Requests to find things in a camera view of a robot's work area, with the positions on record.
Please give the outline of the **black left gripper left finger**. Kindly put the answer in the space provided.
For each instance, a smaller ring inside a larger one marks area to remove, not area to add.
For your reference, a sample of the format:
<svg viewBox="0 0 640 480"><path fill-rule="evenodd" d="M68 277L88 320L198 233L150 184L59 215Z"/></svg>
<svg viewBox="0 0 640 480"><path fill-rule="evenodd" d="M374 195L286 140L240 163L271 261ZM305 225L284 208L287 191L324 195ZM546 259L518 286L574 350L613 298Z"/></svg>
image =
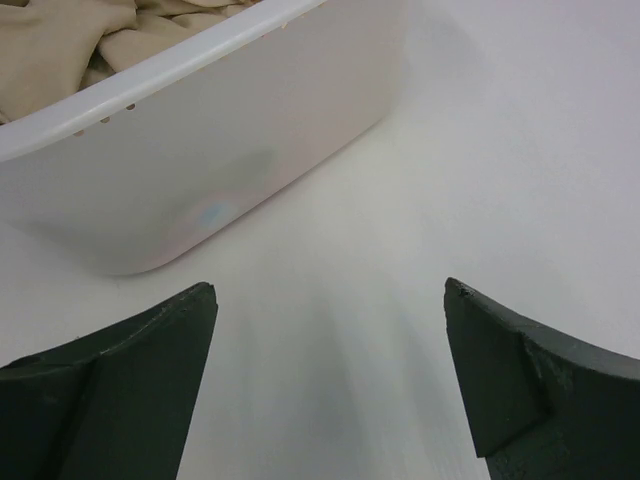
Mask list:
<svg viewBox="0 0 640 480"><path fill-rule="evenodd" d="M2 478L176 478L217 313L197 283L2 367Z"/></svg>

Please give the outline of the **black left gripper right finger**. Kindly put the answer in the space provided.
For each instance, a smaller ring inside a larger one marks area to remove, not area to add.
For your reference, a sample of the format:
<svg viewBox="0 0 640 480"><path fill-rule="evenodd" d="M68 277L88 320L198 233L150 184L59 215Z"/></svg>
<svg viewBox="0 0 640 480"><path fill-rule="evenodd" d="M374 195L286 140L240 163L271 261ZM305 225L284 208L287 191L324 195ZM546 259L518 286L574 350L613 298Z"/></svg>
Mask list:
<svg viewBox="0 0 640 480"><path fill-rule="evenodd" d="M522 316L457 279L446 332L493 479L636 479L639 362Z"/></svg>

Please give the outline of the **beige t shirt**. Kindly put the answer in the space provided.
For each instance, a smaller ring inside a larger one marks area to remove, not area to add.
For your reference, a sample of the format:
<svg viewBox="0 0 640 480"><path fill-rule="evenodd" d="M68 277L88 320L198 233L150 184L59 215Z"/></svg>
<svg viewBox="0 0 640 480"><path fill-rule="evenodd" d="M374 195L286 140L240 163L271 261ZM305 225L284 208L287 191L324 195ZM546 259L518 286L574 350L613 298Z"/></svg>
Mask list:
<svg viewBox="0 0 640 480"><path fill-rule="evenodd" d="M1 121L68 98L252 7L250 1L4 1Z"/></svg>

